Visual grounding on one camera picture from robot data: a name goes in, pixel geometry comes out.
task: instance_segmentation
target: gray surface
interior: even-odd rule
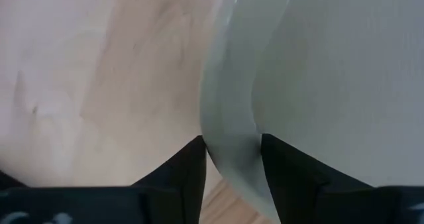
[[[251,94],[256,65],[287,0],[224,0],[201,84],[201,128],[212,159],[236,192],[278,220],[260,158]]]
[[[291,0],[256,123],[363,182],[424,184],[423,0]]]
[[[201,125],[214,163],[244,199],[276,220],[259,132],[372,185],[424,184],[422,5],[224,2]]]

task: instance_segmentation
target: black plastic part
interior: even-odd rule
[[[312,223],[322,192],[349,192],[370,186],[268,134],[262,135],[262,161],[280,221]]]
[[[131,187],[22,188],[23,184],[3,175],[0,223],[56,223],[64,218],[72,224],[195,224],[205,177],[206,148],[201,137]]]
[[[0,171],[0,191],[6,190],[9,188],[23,188],[23,187],[26,187],[23,183]]]
[[[261,153],[281,223],[424,223],[423,187],[373,188],[268,134]]]

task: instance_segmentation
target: light wood surface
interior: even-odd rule
[[[203,201],[201,224],[271,224],[243,201],[225,181],[219,184]]]
[[[200,133],[221,0],[0,0],[0,169],[128,185]],[[205,193],[221,176],[208,163]]]

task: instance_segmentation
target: wooden floor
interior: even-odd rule
[[[0,169],[31,186],[128,185],[199,128],[221,0],[0,0]],[[221,179],[208,163],[205,191]]]
[[[201,224],[271,224],[221,181],[203,201]]]

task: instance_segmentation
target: wood grain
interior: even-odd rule
[[[200,134],[221,0],[0,0],[0,169],[128,185]],[[221,176],[209,163],[205,193]]]
[[[271,224],[221,181],[203,201],[201,224]]]

